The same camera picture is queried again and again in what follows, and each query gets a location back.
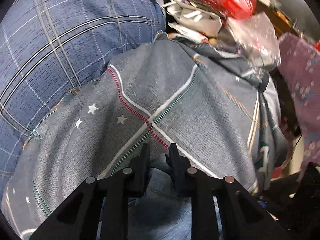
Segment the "grey patterned bed quilt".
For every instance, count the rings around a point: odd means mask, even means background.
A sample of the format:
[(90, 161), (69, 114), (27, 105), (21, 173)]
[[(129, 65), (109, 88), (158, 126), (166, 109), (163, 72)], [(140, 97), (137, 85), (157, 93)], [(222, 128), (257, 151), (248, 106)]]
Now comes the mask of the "grey patterned bed quilt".
[(211, 45), (160, 35), (114, 56), (102, 76), (67, 93), (34, 127), (1, 204), (27, 239), (87, 177), (150, 159), (175, 143), (191, 164), (233, 176), (248, 192), (270, 185), (287, 154), (269, 73)]

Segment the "white crumpled cloth pile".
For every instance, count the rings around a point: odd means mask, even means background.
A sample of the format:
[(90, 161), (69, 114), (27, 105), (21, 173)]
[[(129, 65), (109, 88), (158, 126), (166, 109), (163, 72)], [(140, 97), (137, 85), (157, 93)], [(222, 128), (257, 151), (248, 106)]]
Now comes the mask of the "white crumpled cloth pile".
[(207, 38), (218, 36), (222, 28), (221, 17), (185, 3), (184, 0), (167, 0), (162, 8), (172, 16), (175, 21), (192, 31), (197, 31)]

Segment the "clear plastic bag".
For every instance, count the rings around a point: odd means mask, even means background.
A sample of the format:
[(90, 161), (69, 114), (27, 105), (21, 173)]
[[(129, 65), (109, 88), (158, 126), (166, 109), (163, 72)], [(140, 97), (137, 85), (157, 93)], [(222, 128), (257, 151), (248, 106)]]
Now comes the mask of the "clear plastic bag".
[(244, 20), (228, 18), (227, 28), (254, 68), (273, 70), (281, 64), (276, 32), (264, 12)]

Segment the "light blue denim jeans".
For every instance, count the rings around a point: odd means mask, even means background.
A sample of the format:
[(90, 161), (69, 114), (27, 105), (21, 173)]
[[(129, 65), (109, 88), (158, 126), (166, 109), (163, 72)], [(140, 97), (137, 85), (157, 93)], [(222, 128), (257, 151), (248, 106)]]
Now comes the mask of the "light blue denim jeans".
[(191, 239), (191, 199), (178, 197), (168, 161), (152, 159), (144, 196), (129, 199), (128, 239)]

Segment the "blue plaid pillow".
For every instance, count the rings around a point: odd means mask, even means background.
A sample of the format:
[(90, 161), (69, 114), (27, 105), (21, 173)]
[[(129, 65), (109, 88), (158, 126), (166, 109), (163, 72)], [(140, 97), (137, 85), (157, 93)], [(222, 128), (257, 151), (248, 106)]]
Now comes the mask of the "blue plaid pillow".
[(165, 28), (163, 0), (16, 0), (1, 21), (1, 187), (22, 145), (71, 89)]

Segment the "purple floral cloth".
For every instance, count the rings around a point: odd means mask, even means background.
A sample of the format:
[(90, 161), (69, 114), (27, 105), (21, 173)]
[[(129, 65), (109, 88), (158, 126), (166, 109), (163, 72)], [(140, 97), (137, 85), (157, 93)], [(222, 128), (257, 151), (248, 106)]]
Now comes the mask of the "purple floral cloth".
[(302, 177), (308, 163), (319, 164), (319, 51), (292, 33), (279, 38), (284, 78), (295, 106), (304, 141)]

